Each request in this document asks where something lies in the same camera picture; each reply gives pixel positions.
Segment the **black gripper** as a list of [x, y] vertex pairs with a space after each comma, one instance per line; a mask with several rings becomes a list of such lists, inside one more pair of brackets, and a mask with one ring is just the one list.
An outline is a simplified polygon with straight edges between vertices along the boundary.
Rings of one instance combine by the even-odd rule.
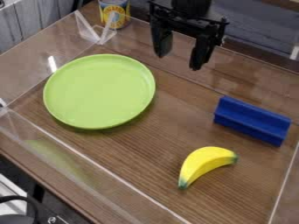
[[149, 0], [154, 51], [159, 58], [173, 50], [174, 32], [197, 37], [190, 68], [202, 69], [225, 36], [229, 20], [211, 9], [213, 0]]

